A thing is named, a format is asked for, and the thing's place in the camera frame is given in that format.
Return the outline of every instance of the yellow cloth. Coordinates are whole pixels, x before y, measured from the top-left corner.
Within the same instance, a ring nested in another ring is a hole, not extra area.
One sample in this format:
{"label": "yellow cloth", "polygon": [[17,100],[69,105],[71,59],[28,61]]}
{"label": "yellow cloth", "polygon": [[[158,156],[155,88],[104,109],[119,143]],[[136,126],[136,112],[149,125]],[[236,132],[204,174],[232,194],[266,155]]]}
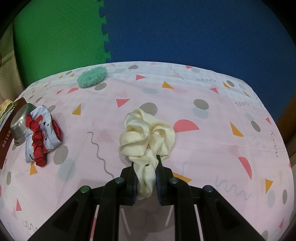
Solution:
{"label": "yellow cloth", "polygon": [[10,99],[5,100],[0,105],[0,125],[2,124],[3,120],[5,119],[8,112],[13,108],[13,102]]}
{"label": "yellow cloth", "polygon": [[152,194],[156,183],[156,155],[163,162],[175,143],[175,131],[163,120],[135,109],[128,113],[124,122],[125,133],[119,137],[119,152],[134,162],[138,177],[139,200]]}

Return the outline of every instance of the pink tablecloth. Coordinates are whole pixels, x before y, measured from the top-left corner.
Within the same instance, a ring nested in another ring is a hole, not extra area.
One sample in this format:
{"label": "pink tablecloth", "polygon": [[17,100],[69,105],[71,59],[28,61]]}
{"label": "pink tablecloth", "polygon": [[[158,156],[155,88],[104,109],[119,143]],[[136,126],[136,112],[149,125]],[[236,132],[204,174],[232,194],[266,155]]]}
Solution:
{"label": "pink tablecloth", "polygon": [[[185,65],[101,66],[108,76],[97,86],[77,86],[77,77],[96,67],[89,66],[44,78],[21,95],[49,108],[64,140],[43,168],[25,162],[24,144],[11,144],[0,175],[0,218],[15,240],[27,240],[79,187],[102,186],[130,165],[118,152],[119,135],[126,114],[139,107],[175,129],[164,166],[192,186],[214,186],[268,240],[281,236],[293,209],[292,171],[281,135],[250,86]],[[124,207],[120,240],[173,240],[169,211],[155,195]]]}

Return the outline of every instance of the green fuzzy object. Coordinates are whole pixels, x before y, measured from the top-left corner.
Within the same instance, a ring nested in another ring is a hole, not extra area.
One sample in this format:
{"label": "green fuzzy object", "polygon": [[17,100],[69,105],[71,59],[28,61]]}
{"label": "green fuzzy object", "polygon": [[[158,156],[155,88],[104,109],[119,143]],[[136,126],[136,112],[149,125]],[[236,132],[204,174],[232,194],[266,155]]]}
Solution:
{"label": "green fuzzy object", "polygon": [[107,70],[104,67],[96,67],[82,73],[77,79],[80,88],[86,88],[92,85],[101,83],[107,75]]}

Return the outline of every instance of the metal bolt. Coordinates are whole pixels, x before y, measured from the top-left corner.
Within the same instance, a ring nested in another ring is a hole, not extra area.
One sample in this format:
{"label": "metal bolt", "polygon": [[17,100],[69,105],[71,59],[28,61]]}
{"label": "metal bolt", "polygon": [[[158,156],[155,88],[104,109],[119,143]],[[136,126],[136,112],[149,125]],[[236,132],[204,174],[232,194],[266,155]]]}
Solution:
{"label": "metal bolt", "polygon": [[176,178],[176,177],[171,177],[170,178],[170,183],[172,183],[172,184],[176,184],[178,181],[179,181],[179,179]]}
{"label": "metal bolt", "polygon": [[204,186],[204,189],[207,191],[207,192],[212,192],[214,190],[214,188],[211,186],[211,185],[206,185]]}
{"label": "metal bolt", "polygon": [[81,191],[82,193],[86,193],[86,192],[88,192],[88,191],[89,191],[89,186],[83,186],[83,187],[81,187],[81,188],[80,188],[80,191]]}
{"label": "metal bolt", "polygon": [[117,178],[115,178],[115,182],[118,183],[118,184],[123,183],[124,182],[124,178],[117,177]]}

